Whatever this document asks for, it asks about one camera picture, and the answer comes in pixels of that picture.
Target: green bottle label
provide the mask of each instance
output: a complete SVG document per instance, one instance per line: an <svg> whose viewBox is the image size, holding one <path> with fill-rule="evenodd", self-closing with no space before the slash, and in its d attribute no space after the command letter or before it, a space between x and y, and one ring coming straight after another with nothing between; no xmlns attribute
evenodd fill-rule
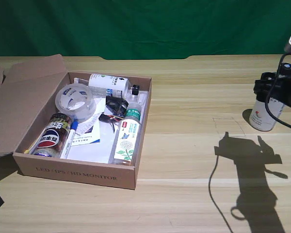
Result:
<svg viewBox="0 0 291 233"><path fill-rule="evenodd" d="M138 111L138 109L134 109L134 108L128 109L126 112L126 116L127 117L132 116L140 120L140 112Z"/></svg>

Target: packing tape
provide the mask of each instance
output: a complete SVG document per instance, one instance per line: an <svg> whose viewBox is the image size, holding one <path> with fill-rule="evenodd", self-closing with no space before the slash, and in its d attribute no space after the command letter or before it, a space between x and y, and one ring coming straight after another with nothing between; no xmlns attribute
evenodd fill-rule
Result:
<svg viewBox="0 0 291 233"><path fill-rule="evenodd" d="M90 88L74 83L61 89L55 99L58 110L81 123L88 120L95 112L96 104Z"/></svg>

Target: red and blue label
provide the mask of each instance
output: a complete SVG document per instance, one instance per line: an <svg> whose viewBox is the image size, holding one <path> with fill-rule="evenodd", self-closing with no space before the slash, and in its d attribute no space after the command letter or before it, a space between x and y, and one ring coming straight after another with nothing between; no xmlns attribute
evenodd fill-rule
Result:
<svg viewBox="0 0 291 233"><path fill-rule="evenodd" d="M59 142L59 135L55 130L46 130L42 135L38 148L53 147Z"/></svg>

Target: bottle cap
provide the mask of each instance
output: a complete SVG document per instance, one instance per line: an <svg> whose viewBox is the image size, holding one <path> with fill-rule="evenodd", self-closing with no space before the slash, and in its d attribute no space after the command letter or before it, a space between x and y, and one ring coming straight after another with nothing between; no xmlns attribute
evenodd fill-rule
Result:
<svg viewBox="0 0 291 233"><path fill-rule="evenodd" d="M282 63L279 74L281 75L291 75L291 64L289 63Z"/></svg>

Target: black bottle cap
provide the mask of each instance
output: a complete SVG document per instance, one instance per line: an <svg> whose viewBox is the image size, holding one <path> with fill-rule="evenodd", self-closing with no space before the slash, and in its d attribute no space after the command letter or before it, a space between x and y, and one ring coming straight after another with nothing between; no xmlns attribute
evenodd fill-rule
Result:
<svg viewBox="0 0 291 233"><path fill-rule="evenodd" d="M290 63L282 63L279 74L281 75L291 75L291 64Z"/></svg>
<svg viewBox="0 0 291 233"><path fill-rule="evenodd" d="M132 91L131 91L131 93L132 93L134 96L138 96L138 94L139 94L139 89L140 89L140 86L139 86L139 85L133 85L133 86L132 86Z"/></svg>

